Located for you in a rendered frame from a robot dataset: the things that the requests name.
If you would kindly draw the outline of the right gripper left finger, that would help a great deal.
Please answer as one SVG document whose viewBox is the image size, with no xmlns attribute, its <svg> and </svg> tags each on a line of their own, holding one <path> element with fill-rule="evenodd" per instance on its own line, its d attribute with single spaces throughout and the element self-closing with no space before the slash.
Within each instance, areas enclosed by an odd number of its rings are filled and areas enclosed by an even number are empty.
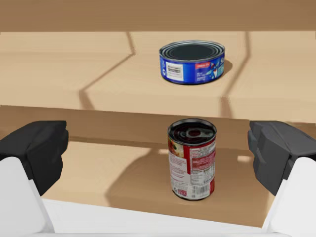
<svg viewBox="0 0 316 237">
<path fill-rule="evenodd" d="M 41 196 L 60 178 L 64 120 L 34 121 L 0 140 L 0 233 L 53 233 Z"/>
</svg>

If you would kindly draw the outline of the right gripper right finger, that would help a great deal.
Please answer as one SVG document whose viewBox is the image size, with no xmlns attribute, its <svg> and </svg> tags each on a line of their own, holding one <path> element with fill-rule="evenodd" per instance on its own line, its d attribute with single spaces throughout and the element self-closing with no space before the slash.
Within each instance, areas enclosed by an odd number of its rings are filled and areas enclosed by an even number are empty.
<svg viewBox="0 0 316 237">
<path fill-rule="evenodd" d="M 249 126 L 255 177 L 275 197 L 262 230 L 316 233 L 316 139 L 281 121 Z"/>
</svg>

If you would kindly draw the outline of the red and white can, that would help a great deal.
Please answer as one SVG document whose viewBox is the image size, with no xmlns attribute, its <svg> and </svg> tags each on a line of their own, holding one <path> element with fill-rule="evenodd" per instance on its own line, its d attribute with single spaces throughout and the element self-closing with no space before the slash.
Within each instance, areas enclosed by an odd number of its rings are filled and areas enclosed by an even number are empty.
<svg viewBox="0 0 316 237">
<path fill-rule="evenodd" d="M 215 189 L 217 129 L 200 118 L 172 123 L 168 130 L 171 189 L 186 200 L 209 197 Z"/>
</svg>

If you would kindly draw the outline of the blue flat can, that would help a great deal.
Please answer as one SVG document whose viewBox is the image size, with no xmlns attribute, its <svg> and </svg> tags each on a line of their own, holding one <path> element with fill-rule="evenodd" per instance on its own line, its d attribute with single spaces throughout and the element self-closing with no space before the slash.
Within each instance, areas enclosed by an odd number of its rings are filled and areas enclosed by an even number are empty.
<svg viewBox="0 0 316 237">
<path fill-rule="evenodd" d="M 205 40 L 183 40 L 159 50 L 161 76 L 171 83 L 198 85 L 224 73 L 225 47 Z"/>
</svg>

